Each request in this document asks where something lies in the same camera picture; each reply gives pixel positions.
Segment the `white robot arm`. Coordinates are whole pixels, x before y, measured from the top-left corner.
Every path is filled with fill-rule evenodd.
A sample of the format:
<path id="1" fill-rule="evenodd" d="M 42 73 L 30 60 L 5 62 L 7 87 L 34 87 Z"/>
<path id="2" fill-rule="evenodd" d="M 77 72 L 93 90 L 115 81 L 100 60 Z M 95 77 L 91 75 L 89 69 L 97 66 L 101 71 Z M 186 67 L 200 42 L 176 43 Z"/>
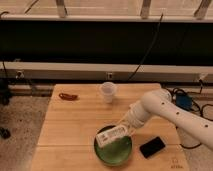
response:
<path id="1" fill-rule="evenodd" d="M 153 116 L 162 117 L 180 127 L 193 138 L 213 150 L 213 121 L 192 114 L 172 103 L 168 90 L 157 89 L 144 93 L 130 105 L 130 109 L 119 121 L 130 134 L 139 129 Z"/>

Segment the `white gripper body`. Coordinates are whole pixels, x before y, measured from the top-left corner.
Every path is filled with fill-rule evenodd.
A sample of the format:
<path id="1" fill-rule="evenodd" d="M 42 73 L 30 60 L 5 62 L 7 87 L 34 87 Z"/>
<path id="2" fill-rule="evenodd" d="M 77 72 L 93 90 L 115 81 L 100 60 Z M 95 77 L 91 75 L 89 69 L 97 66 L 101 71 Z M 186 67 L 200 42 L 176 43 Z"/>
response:
<path id="1" fill-rule="evenodd" d="M 119 123 L 127 128 L 129 134 L 134 134 L 140 128 L 140 122 L 130 112 L 127 112 Z"/>

